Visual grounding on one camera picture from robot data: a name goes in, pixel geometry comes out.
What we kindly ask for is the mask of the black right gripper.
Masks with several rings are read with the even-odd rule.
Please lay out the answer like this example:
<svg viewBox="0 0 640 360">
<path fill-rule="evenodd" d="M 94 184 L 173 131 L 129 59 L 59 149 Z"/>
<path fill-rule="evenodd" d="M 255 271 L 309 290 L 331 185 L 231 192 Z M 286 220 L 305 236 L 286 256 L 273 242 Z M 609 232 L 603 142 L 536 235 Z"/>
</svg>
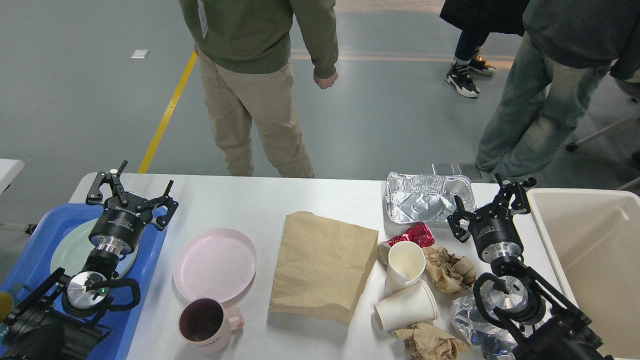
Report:
<svg viewBox="0 0 640 360">
<path fill-rule="evenodd" d="M 478 257 L 486 264 L 499 258 L 518 258 L 522 255 L 524 245 L 516 230 L 513 215 L 530 214 L 527 191 L 537 186 L 534 177 L 518 182 L 503 180 L 499 173 L 493 175 L 500 189 L 488 205 L 490 215 L 478 215 L 466 210 L 463 200 L 455 195 L 455 210 L 446 218 L 452 234 L 459 242 L 466 243 L 470 236 L 473 237 Z M 462 228 L 461 220 L 470 223 L 470 232 Z"/>
</svg>

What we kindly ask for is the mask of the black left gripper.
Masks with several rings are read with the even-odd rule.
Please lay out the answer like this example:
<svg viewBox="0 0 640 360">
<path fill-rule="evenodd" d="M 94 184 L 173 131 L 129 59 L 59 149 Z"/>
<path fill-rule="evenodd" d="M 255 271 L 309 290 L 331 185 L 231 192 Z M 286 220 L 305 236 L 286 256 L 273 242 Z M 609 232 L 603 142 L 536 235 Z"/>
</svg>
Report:
<svg viewBox="0 0 640 360">
<path fill-rule="evenodd" d="M 121 183 L 127 165 L 128 161 L 122 161 L 115 172 L 98 172 L 86 195 L 87 205 L 103 206 L 103 213 L 89 233 L 89 241 L 98 249 L 111 246 L 117 255 L 130 255 L 135 251 L 147 224 L 163 231 L 179 206 L 170 194 L 173 180 L 169 180 L 164 193 L 155 198 L 146 199 L 131 192 L 130 202 Z M 101 190 L 105 185 L 110 188 L 110 198 L 105 198 Z M 166 208 L 165 214 L 155 217 L 153 210 L 161 207 Z"/>
</svg>

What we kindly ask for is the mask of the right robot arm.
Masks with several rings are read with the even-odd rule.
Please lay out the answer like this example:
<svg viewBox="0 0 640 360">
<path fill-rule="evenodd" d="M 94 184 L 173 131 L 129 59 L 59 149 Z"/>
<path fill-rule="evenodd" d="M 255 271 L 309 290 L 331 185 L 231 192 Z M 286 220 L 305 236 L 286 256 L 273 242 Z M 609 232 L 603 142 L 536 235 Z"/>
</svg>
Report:
<svg viewBox="0 0 640 360">
<path fill-rule="evenodd" d="M 446 219 L 452 234 L 461 243 L 473 238 L 478 257 L 490 264 L 473 285 L 478 312 L 512 335 L 517 360 L 602 360 L 602 339 L 590 329 L 591 319 L 522 260 L 514 215 L 530 212 L 526 191 L 537 181 L 494 177 L 499 191 L 490 203 L 470 212 L 455 196 Z"/>
</svg>

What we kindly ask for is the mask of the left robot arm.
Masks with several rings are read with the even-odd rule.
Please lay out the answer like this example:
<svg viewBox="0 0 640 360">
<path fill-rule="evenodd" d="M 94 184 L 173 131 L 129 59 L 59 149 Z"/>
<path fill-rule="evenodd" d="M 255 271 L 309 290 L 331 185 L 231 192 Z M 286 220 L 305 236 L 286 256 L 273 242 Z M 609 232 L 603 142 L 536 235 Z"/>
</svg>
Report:
<svg viewBox="0 0 640 360">
<path fill-rule="evenodd" d="M 3 360 L 123 360 L 178 209 L 121 183 L 127 162 L 100 171 L 86 203 L 41 220 L 1 285 Z"/>
</svg>

